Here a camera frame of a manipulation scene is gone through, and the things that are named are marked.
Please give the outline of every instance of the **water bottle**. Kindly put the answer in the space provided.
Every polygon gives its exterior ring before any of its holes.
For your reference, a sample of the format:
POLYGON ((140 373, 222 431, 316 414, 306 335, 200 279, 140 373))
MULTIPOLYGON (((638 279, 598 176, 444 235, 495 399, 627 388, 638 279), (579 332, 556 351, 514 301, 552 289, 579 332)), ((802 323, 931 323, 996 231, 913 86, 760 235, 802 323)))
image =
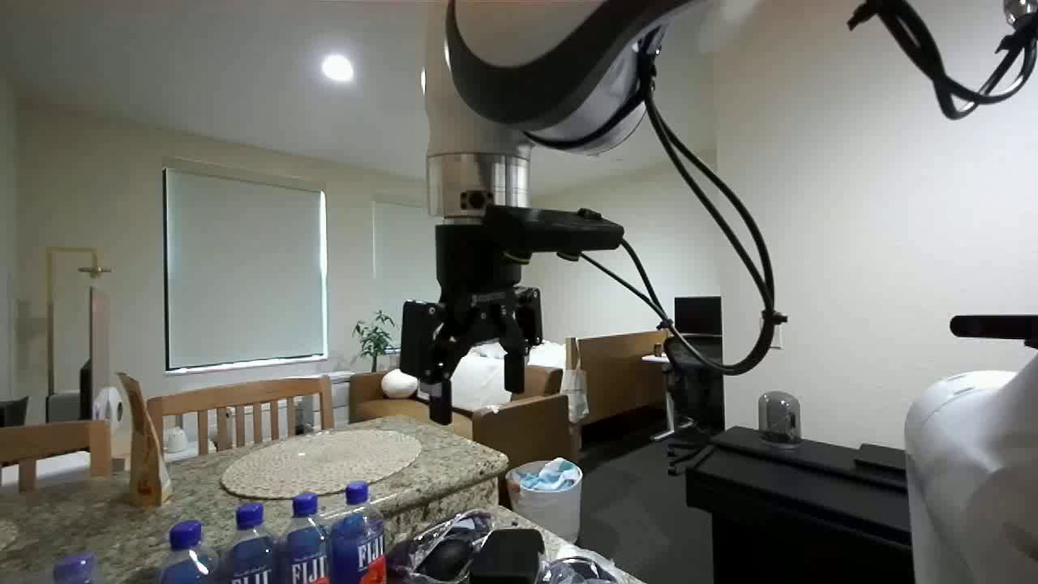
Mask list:
POLYGON ((94 556, 68 556, 56 563, 56 584, 94 584, 94 556))
POLYGON ((291 495, 291 527, 281 540, 285 584, 329 584, 329 536, 318 523, 318 495, 291 495))
POLYGON ((277 584, 277 549, 262 530, 262 504, 236 506, 236 540, 223 556, 222 574, 230 584, 277 584))
POLYGON ((182 518, 168 530, 168 557, 160 574, 161 584, 210 584, 215 563, 200 549, 200 523, 182 518))
POLYGON ((347 516, 330 527, 330 584, 385 584, 385 527, 365 479, 347 484, 347 516))

